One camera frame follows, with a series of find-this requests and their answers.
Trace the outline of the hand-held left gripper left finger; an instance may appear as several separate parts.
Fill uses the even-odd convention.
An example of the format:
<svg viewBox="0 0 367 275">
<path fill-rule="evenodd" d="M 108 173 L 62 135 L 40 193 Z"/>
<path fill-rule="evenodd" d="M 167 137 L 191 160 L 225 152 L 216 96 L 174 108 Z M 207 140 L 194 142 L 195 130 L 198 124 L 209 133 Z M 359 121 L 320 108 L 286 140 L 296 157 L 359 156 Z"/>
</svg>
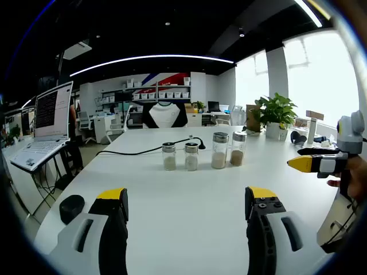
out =
<svg viewBox="0 0 367 275">
<path fill-rule="evenodd" d="M 61 274 L 127 274 L 128 193 L 126 188 L 106 190 L 89 212 L 85 200 L 71 195 L 59 205 L 65 227 L 47 255 Z"/>
</svg>

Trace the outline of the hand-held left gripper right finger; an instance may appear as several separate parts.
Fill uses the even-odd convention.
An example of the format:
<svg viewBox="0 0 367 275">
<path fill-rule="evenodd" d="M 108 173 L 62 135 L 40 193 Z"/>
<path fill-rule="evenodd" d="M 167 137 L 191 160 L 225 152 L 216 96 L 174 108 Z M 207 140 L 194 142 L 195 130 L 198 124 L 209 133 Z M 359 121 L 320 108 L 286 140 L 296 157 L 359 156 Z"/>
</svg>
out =
<svg viewBox="0 0 367 275">
<path fill-rule="evenodd" d="M 332 253 L 317 243 L 316 233 L 277 195 L 265 188 L 245 189 L 248 274 L 317 274 Z"/>
</svg>

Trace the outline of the person's right hand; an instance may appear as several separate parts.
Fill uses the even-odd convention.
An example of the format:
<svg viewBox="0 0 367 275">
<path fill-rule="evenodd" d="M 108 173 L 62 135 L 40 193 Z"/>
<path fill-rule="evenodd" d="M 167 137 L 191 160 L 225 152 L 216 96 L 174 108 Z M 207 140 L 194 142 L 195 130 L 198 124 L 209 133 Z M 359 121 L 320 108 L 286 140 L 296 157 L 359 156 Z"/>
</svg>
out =
<svg viewBox="0 0 367 275">
<path fill-rule="evenodd" d="M 345 172 L 349 172 L 350 176 L 344 179 L 341 173 L 335 174 L 334 176 L 341 180 L 328 180 L 327 184 L 346 191 L 346 195 L 357 203 L 364 202 L 366 200 L 366 161 L 360 156 L 349 158 Z"/>
</svg>

